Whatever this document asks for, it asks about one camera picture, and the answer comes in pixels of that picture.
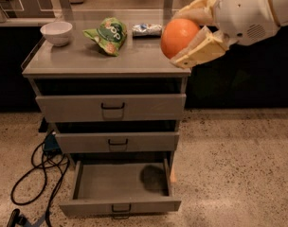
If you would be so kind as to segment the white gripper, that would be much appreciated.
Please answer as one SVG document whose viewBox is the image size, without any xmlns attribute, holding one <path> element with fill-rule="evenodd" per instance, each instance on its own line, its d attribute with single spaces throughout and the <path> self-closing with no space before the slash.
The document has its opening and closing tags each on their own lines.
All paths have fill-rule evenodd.
<svg viewBox="0 0 288 227">
<path fill-rule="evenodd" d="M 204 26 L 188 46 L 171 58 L 180 68 L 191 68 L 222 57 L 229 44 L 251 45 L 279 31 L 269 0 L 194 0 L 173 19 L 188 19 Z M 212 32 L 207 26 L 220 30 Z"/>
</svg>

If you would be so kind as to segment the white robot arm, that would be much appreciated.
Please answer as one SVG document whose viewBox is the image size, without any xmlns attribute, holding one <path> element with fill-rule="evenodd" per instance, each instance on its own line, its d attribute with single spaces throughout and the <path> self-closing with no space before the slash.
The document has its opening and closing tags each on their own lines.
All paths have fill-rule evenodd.
<svg viewBox="0 0 288 227">
<path fill-rule="evenodd" d="M 288 0 L 194 0 L 174 14 L 201 27 L 171 63 L 180 68 L 222 57 L 233 44 L 251 45 L 288 26 Z"/>
</svg>

